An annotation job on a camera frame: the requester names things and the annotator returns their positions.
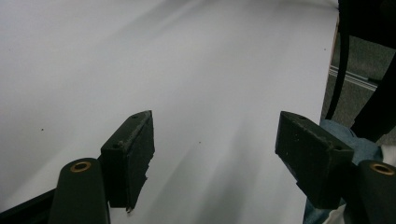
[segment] brass grommet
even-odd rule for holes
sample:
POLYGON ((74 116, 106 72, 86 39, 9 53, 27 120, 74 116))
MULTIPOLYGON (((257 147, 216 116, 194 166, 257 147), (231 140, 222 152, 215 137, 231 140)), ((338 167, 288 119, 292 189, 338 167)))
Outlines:
POLYGON ((73 173, 80 173, 80 172, 84 172, 88 169, 90 169, 91 167, 91 163, 88 161, 81 161, 78 162, 74 165, 72 165, 72 167, 70 167, 70 171, 73 173))
POLYGON ((380 163, 371 163, 370 168, 372 168, 372 170, 376 172, 379 172, 382 175, 395 175, 394 170, 380 163))

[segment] chair leg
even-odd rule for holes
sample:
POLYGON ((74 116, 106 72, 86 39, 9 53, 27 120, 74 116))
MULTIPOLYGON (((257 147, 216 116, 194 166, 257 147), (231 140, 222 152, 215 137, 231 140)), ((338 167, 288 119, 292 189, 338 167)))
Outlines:
POLYGON ((355 118, 352 131, 376 142, 396 126, 396 54, 372 97, 355 118))
POLYGON ((344 80, 347 73, 347 59, 349 56, 349 3, 346 0, 339 0, 340 11, 340 65, 338 68, 337 79, 332 92, 332 100, 325 119, 332 119, 338 100, 340 99, 341 90, 343 89, 344 80))

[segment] gray floor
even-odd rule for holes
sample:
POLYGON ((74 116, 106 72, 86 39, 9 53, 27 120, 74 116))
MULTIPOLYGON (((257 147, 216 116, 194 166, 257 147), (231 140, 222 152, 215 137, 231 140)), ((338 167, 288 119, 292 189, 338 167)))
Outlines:
MULTIPOLYGON (((337 38, 335 43, 332 57, 332 65, 336 67, 338 67, 340 49, 338 40, 339 38, 337 38)), ((350 52, 347 71, 362 77, 382 79, 382 76, 384 76, 387 71, 394 53, 394 49, 389 49, 352 36, 350 37, 350 52)), ((334 83, 335 77, 329 76, 322 108, 323 118, 330 105, 334 83)), ((332 119, 350 127, 354 122, 353 119, 358 115, 372 94, 372 90, 368 90, 367 88, 346 81, 341 92, 340 101, 332 119)), ((396 145, 396 128, 389 134, 384 135, 377 143, 379 145, 396 145)))

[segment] gray carpet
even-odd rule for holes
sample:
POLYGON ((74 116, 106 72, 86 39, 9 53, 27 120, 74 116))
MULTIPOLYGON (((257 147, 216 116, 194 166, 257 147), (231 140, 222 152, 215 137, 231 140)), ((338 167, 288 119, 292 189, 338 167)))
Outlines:
MULTIPOLYGON (((334 46, 332 65, 338 67, 339 62, 339 36, 334 46)), ((356 37, 350 37, 350 49, 347 71, 361 77, 382 79, 388 69, 390 61, 395 53, 394 49, 389 49, 381 45, 367 42, 356 37)), ((332 99, 332 90, 335 77, 329 76, 326 95, 322 107, 322 118, 324 119, 332 99)), ((360 85, 346 81, 341 92, 340 101, 333 116, 333 120, 350 127, 354 118, 359 114, 366 104, 373 90, 368 90, 360 85)), ((389 134, 384 135, 377 142, 379 145, 396 145, 396 128, 389 134)))

